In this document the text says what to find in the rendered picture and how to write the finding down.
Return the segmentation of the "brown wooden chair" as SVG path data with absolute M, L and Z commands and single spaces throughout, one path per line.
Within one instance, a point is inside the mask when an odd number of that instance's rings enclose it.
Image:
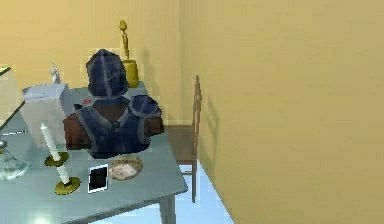
M 190 171 L 183 171 L 182 174 L 191 176 L 191 199 L 192 202 L 195 203 L 197 195 L 197 160 L 202 104 L 201 84 L 198 75 L 195 76 L 193 100 L 192 124 L 168 125 L 166 127 L 166 133 L 177 163 L 191 167 Z

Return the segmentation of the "golden figure statue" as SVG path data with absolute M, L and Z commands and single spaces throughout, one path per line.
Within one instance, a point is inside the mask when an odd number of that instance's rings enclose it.
M 124 52 L 126 59 L 123 61 L 123 65 L 126 70 L 126 77 L 131 88 L 136 88 L 139 85 L 138 67 L 135 60 L 130 59 L 129 41 L 127 35 L 127 24 L 124 20 L 119 22 L 119 29 L 122 32 L 122 42 L 124 46 Z

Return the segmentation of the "dark blue armoured bust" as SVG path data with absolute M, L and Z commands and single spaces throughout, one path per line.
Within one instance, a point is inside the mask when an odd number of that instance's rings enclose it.
M 130 85 L 115 53 L 98 50 L 86 69 L 95 101 L 63 120 L 66 148 L 85 149 L 95 159 L 146 150 L 150 138 L 164 132 L 158 103 L 148 95 L 124 96 Z

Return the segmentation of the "round brown plate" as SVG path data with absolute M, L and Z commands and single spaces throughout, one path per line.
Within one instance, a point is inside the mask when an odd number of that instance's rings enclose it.
M 143 169 L 142 160 L 135 155 L 124 155 L 113 160 L 109 165 L 112 179 L 126 181 L 136 177 Z

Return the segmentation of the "grey-blue table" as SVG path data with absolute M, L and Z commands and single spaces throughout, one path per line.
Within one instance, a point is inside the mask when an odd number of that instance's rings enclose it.
M 176 224 L 175 196 L 188 190 L 166 134 L 151 138 L 150 147 L 138 154 L 142 171 L 127 181 L 108 180 L 104 191 L 88 191 L 89 169 L 104 165 L 84 150 L 69 152 L 65 167 L 81 180 L 67 195 L 55 193 L 57 170 L 44 164 L 49 155 L 38 149 L 20 113 L 0 131 L 9 150 L 31 163 L 26 174 L 12 181 L 0 180 L 0 224 L 89 224 L 107 217 L 158 203 L 162 224 Z

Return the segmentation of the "small silver figurine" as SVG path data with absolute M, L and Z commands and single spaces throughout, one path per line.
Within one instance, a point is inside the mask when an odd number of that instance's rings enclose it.
M 53 64 L 53 68 L 50 70 L 50 74 L 52 75 L 53 84 L 61 83 L 60 72 L 55 64 Z

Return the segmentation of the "white candle on brass holder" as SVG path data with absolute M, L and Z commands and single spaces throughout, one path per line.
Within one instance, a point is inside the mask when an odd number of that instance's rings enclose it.
M 41 129 L 42 135 L 45 139 L 45 142 L 47 144 L 47 147 L 50 151 L 50 155 L 45 159 L 44 164 L 46 166 L 50 166 L 50 167 L 62 166 L 67 161 L 67 159 L 69 158 L 69 153 L 68 152 L 59 152 L 57 150 L 57 147 L 55 145 L 52 134 L 51 134 L 49 128 L 44 123 L 41 124 L 40 129 Z
M 67 195 L 74 192 L 80 186 L 78 177 L 70 177 L 64 165 L 57 168 L 61 181 L 56 184 L 55 193 L 57 195 Z

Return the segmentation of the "white box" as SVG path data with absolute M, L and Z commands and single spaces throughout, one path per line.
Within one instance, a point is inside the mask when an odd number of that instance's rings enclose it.
M 67 84 L 42 84 L 28 87 L 21 114 L 37 148 L 46 147 L 41 131 L 44 123 L 56 144 L 65 143 L 63 120 L 74 112 Z

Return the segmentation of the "black phone with white frame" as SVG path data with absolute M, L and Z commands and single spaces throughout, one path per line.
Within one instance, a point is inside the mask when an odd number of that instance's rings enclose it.
M 88 192 L 95 193 L 108 188 L 108 165 L 98 165 L 89 169 Z

